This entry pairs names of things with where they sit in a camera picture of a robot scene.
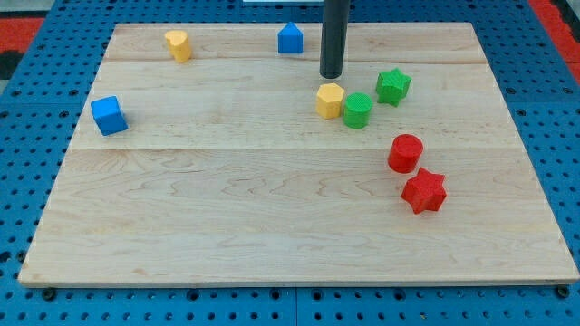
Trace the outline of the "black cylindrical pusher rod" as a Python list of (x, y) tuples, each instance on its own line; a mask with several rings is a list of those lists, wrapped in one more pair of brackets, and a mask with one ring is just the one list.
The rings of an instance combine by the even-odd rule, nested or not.
[(350, 0), (324, 1), (319, 72), (325, 79), (343, 73), (350, 4)]

